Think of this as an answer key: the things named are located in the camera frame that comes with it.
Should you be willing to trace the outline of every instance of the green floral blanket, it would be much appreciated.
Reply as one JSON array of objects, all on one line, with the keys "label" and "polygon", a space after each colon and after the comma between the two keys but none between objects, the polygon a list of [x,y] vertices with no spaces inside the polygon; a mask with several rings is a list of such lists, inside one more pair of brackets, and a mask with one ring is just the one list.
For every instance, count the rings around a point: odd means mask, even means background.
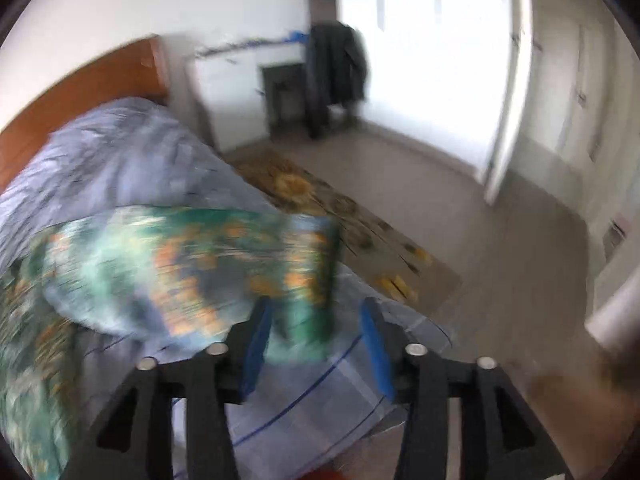
[{"label": "green floral blanket", "polygon": [[197,351],[273,298],[271,361],[326,355],[328,217],[132,206],[41,232],[0,278],[0,431],[37,480],[78,436],[76,324]]}]

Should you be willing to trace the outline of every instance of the bed sheet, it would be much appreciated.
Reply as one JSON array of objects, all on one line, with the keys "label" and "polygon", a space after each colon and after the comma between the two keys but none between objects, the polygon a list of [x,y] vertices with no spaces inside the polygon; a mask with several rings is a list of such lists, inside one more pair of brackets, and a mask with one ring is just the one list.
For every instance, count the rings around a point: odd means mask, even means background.
[{"label": "bed sheet", "polygon": [[[41,229],[126,205],[273,210],[167,108],[141,98],[117,100],[52,134],[0,196],[1,272]],[[243,479],[298,478],[346,449],[393,409],[376,391],[360,338],[357,307],[367,296],[379,297],[385,317],[431,349],[449,346],[437,325],[381,298],[347,267],[338,266],[329,360],[267,364],[248,401],[226,407]],[[142,356],[160,362],[189,357],[152,340],[84,329],[78,331],[76,354],[85,428]],[[174,430],[174,473],[185,478],[183,402],[174,406]]]}]

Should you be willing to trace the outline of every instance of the rug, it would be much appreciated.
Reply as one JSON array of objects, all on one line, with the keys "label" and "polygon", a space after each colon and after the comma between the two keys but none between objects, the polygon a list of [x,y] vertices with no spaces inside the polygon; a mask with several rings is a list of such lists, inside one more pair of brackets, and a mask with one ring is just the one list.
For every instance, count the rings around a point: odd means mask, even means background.
[{"label": "rug", "polygon": [[340,260],[387,297],[430,316],[461,283],[427,250],[275,151],[267,148],[230,164],[284,212],[334,215],[341,226]]}]

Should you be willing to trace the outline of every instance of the orange headboard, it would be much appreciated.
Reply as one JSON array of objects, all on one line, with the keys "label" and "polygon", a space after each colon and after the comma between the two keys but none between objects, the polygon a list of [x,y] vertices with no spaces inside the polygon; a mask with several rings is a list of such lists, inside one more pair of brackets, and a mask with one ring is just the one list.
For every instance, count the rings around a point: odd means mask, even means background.
[{"label": "orange headboard", "polygon": [[20,173],[49,134],[100,104],[121,97],[168,97],[157,36],[125,45],[84,65],[29,104],[0,134],[0,192]]}]

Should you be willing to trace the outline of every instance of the screw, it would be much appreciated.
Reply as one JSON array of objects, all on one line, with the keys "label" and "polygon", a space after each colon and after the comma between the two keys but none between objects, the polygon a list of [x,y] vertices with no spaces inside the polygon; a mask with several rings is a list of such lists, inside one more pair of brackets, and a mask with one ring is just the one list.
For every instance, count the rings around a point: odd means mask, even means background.
[{"label": "screw", "polygon": [[138,370],[146,372],[148,370],[153,370],[156,366],[158,366],[158,361],[155,357],[143,357],[140,359],[137,368]]},{"label": "screw", "polygon": [[478,363],[478,366],[484,370],[493,370],[498,365],[492,357],[481,357],[476,362]]},{"label": "screw", "polygon": [[428,352],[427,347],[425,345],[421,345],[420,343],[409,343],[404,347],[404,351],[409,355],[421,356],[426,355]]},{"label": "screw", "polygon": [[229,347],[224,343],[212,343],[207,346],[207,354],[209,355],[223,355],[226,354]]}]

